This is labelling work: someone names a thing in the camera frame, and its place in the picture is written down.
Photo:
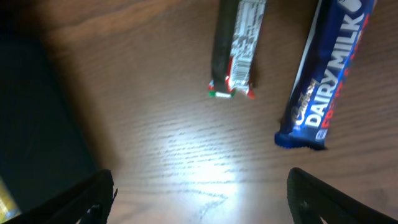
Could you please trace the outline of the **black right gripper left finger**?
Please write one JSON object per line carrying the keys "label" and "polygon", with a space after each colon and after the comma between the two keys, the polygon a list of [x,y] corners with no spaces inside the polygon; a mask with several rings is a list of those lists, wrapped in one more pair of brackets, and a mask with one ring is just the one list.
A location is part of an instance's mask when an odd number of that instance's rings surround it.
{"label": "black right gripper left finger", "polygon": [[107,224],[117,193],[111,171],[103,169],[5,224]]}

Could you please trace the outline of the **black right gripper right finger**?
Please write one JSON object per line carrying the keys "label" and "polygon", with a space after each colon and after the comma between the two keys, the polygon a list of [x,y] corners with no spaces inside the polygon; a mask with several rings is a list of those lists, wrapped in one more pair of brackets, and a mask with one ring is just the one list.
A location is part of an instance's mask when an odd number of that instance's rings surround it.
{"label": "black right gripper right finger", "polygon": [[295,224],[397,224],[298,167],[289,172],[287,200]]}

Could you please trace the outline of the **black cardboard gift box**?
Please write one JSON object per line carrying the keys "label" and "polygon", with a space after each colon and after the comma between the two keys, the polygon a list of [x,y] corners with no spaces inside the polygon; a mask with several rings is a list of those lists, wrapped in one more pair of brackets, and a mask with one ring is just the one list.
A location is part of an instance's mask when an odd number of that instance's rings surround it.
{"label": "black cardboard gift box", "polygon": [[36,39],[1,34],[1,177],[27,212],[97,166]]}

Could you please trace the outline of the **blue Dairy Milk chocolate bar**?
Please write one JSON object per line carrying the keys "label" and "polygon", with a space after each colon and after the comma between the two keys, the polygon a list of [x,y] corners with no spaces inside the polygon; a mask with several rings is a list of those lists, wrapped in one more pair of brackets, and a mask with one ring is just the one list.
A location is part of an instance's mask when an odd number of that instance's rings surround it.
{"label": "blue Dairy Milk chocolate bar", "polygon": [[275,143],[325,149],[336,101],[348,76],[375,0],[318,2]]}

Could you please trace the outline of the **green red white candy bar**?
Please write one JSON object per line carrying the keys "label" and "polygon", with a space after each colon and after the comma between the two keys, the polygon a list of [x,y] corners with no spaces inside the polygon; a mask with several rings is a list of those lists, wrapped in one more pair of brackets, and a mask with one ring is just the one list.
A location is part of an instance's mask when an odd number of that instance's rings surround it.
{"label": "green red white candy bar", "polygon": [[266,7],[266,0],[219,1],[208,85],[212,98],[237,92],[254,98],[251,66]]}

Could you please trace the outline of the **Haribo gummy worms bag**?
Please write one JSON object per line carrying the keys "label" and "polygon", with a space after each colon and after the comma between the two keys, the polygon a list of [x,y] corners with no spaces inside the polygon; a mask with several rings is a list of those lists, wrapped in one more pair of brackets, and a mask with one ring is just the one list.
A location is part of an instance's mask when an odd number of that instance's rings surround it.
{"label": "Haribo gummy worms bag", "polygon": [[1,223],[5,223],[21,214],[19,207],[2,180],[0,182],[0,214]]}

